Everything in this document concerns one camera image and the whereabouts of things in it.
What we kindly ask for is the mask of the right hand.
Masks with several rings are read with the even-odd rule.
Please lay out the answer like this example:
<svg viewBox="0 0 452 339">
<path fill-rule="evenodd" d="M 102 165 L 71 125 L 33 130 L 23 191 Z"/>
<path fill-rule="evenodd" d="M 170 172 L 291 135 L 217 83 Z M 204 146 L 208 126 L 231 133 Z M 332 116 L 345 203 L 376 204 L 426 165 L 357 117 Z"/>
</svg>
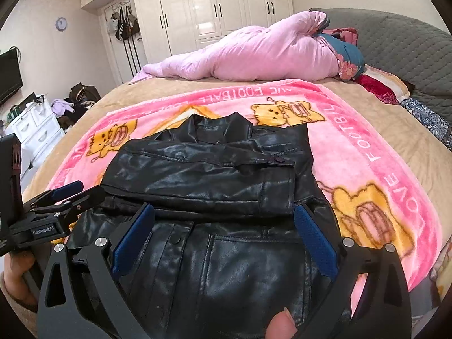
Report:
<svg viewBox="0 0 452 339">
<path fill-rule="evenodd" d="M 288 308 L 276 314 L 265 333 L 266 339 L 291 339 L 297 333 L 294 318 Z"/>
</svg>

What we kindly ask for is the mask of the left hand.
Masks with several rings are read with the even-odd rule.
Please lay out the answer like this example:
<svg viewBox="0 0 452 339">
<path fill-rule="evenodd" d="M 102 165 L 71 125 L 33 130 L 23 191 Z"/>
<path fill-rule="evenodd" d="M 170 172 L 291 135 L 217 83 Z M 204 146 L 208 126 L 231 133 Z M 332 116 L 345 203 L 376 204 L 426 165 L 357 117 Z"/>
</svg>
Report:
<svg viewBox="0 0 452 339">
<path fill-rule="evenodd" d="M 24 274 L 33 267 L 35 257 L 30 252 L 5 255 L 4 280 L 9 295 L 25 307 L 35 308 L 37 299 L 25 282 Z"/>
</svg>

